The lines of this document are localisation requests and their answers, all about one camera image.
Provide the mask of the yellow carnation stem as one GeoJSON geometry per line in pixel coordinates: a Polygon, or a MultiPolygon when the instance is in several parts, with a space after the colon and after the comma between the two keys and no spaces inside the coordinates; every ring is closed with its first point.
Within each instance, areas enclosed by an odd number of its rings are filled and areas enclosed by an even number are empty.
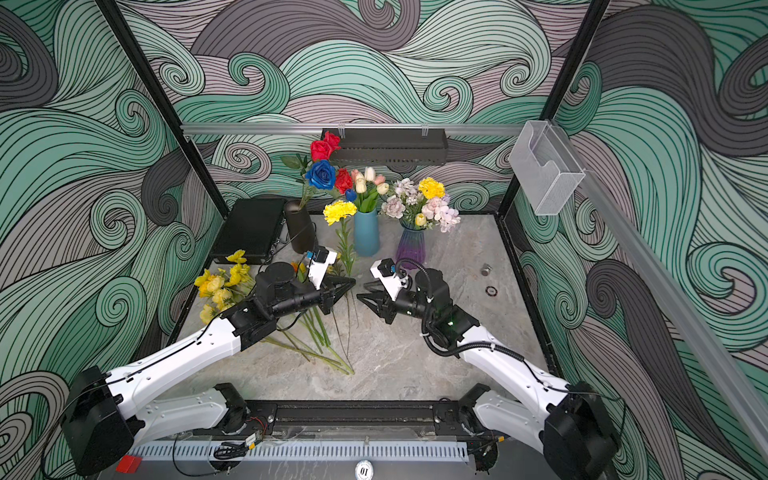
{"type": "Polygon", "coordinates": [[[355,264],[355,251],[352,242],[352,229],[350,221],[357,213],[354,203],[344,200],[335,201],[326,205],[323,210],[324,219],[329,226],[336,226],[338,239],[337,262],[340,264],[340,273],[345,276],[353,276],[355,264]]]}
{"type": "Polygon", "coordinates": [[[344,344],[344,338],[342,336],[341,329],[340,329],[339,322],[338,322],[338,319],[337,319],[335,311],[333,311],[333,310],[331,311],[331,316],[332,316],[332,319],[333,319],[334,328],[335,328],[335,331],[336,331],[336,336],[338,338],[339,346],[341,347],[344,359],[345,359],[347,364],[351,365],[350,360],[349,360],[349,355],[348,355],[347,347],[344,344]]]}
{"type": "MultiPolygon", "coordinates": [[[[354,298],[352,293],[345,295],[347,304],[347,343],[346,343],[346,355],[351,353],[352,333],[353,328],[358,324],[358,314],[356,307],[354,306],[354,298]]],[[[347,357],[347,362],[351,364],[350,357],[347,357]]]]}

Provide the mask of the yellow ranunculus stem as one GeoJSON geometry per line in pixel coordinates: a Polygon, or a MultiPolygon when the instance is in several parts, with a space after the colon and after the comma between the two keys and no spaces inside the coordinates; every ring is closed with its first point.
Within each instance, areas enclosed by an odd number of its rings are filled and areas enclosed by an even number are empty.
{"type": "MultiPolygon", "coordinates": [[[[232,262],[232,266],[227,273],[223,269],[219,271],[225,278],[219,289],[213,290],[213,280],[210,279],[211,301],[209,306],[216,310],[219,317],[223,317],[224,312],[233,310],[236,306],[245,311],[245,301],[256,299],[256,287],[259,283],[250,275],[250,266],[245,263],[244,254],[244,250],[238,250],[227,258],[228,261],[232,262]]],[[[272,333],[266,335],[264,340],[275,346],[297,352],[307,361],[315,358],[345,375],[352,375],[354,369],[345,355],[345,350],[342,350],[343,356],[341,356],[333,348],[322,319],[324,313],[320,305],[313,303],[296,311],[291,310],[288,315],[293,313],[295,313],[295,317],[285,325],[280,324],[280,318],[283,318],[284,314],[273,316],[275,319],[274,331],[282,335],[285,341],[276,340],[272,333]]]]}

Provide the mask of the single yellow tulip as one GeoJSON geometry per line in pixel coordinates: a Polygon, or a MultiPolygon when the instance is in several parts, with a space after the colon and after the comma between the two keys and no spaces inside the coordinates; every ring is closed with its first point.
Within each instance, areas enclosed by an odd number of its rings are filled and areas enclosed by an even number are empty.
{"type": "Polygon", "coordinates": [[[330,346],[330,338],[316,307],[312,307],[307,313],[306,328],[310,332],[313,341],[319,349],[330,346]]]}

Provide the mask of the black cylindrical vase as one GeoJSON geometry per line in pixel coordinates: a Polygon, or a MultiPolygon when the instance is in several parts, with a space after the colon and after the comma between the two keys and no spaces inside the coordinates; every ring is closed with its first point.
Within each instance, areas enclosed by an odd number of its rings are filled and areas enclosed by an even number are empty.
{"type": "Polygon", "coordinates": [[[288,229],[288,243],[299,254],[314,251],[317,246],[316,228],[305,206],[299,200],[287,201],[284,216],[288,229]]]}

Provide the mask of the purple glass vase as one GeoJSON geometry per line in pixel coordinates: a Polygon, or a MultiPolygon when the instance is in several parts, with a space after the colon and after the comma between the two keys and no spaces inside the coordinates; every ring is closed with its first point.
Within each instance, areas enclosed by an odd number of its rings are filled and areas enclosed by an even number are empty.
{"type": "Polygon", "coordinates": [[[403,232],[396,251],[396,261],[407,270],[424,264],[426,258],[425,230],[403,223],[403,232]]]}

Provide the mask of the teal ceramic vase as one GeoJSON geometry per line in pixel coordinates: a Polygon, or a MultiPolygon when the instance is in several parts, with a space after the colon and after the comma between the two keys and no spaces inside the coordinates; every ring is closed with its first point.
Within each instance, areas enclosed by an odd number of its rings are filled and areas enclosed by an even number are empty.
{"type": "Polygon", "coordinates": [[[360,212],[353,217],[354,248],[360,257],[372,257],[380,249],[379,219],[376,211],[360,212]]]}

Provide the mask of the pale yellow blossom spray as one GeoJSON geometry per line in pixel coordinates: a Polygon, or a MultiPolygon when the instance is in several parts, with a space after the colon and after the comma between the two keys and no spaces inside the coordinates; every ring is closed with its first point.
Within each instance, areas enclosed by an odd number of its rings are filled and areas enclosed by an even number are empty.
{"type": "Polygon", "coordinates": [[[228,270],[206,270],[194,285],[198,288],[199,297],[205,300],[200,319],[208,325],[221,312],[243,301],[254,288],[255,281],[250,275],[249,265],[235,264],[228,270]]]}

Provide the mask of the yellow flower bunch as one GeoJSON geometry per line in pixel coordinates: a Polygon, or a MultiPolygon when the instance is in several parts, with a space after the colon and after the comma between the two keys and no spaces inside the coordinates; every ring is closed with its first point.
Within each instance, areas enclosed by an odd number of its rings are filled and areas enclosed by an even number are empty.
{"type": "Polygon", "coordinates": [[[317,345],[311,346],[290,332],[271,334],[264,339],[264,342],[298,353],[308,362],[323,362],[344,375],[351,376],[355,373],[353,367],[333,348],[317,345]]]}

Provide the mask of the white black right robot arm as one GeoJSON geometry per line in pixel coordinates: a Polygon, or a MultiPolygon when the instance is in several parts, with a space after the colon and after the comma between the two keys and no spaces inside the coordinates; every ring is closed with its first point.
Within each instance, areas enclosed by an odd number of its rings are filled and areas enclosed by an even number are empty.
{"type": "Polygon", "coordinates": [[[427,348],[456,357],[483,371],[503,388],[479,386],[469,396],[470,416],[481,430],[499,433],[541,453],[561,479],[604,479],[621,446],[605,406],[606,397],[589,384],[570,384],[536,367],[499,341],[459,307],[441,271],[416,275],[391,260],[370,268],[359,301],[386,323],[407,315],[419,320],[427,348]]]}

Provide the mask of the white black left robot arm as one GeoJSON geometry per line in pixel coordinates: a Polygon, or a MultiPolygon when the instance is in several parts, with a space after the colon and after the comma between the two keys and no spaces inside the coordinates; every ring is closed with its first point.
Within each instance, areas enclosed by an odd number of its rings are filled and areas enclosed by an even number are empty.
{"type": "Polygon", "coordinates": [[[356,283],[312,262],[306,281],[277,262],[259,273],[246,298],[210,323],[143,359],[104,372],[94,366],[74,379],[59,421],[76,474],[97,474],[147,435],[147,406],[192,374],[271,335],[280,318],[318,307],[328,314],[356,283]]]}

